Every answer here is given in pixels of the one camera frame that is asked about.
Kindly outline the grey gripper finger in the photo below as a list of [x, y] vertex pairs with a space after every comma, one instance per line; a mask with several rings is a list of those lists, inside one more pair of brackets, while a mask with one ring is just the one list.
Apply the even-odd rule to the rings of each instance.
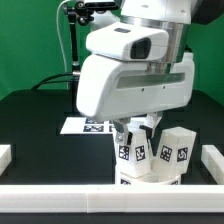
[[115, 140], [118, 144], [129, 144], [130, 137], [132, 134], [129, 132], [128, 124], [130, 123], [131, 118], [120, 118], [113, 121], [116, 135]]
[[154, 137], [155, 129], [159, 122], [161, 121], [163, 116], [162, 112], [153, 112], [149, 113], [143, 122], [142, 125], [139, 126], [140, 129], [146, 132], [146, 137], [148, 139], [152, 139]]

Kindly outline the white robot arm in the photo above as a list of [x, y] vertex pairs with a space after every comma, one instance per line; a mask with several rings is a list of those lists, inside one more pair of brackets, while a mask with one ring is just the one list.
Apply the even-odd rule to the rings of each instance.
[[136, 115], [185, 106], [193, 87], [193, 55], [185, 51], [192, 23], [224, 14], [224, 0], [125, 0], [120, 20], [91, 32], [76, 105], [84, 116], [111, 120], [116, 140], [132, 135]]

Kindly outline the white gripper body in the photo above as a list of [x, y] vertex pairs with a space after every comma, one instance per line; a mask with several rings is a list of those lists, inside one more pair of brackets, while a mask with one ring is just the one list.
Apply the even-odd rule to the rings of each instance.
[[91, 55], [77, 91], [80, 113], [96, 121], [121, 120], [186, 105], [194, 79], [186, 31], [186, 25], [171, 22], [116, 22], [91, 32]]

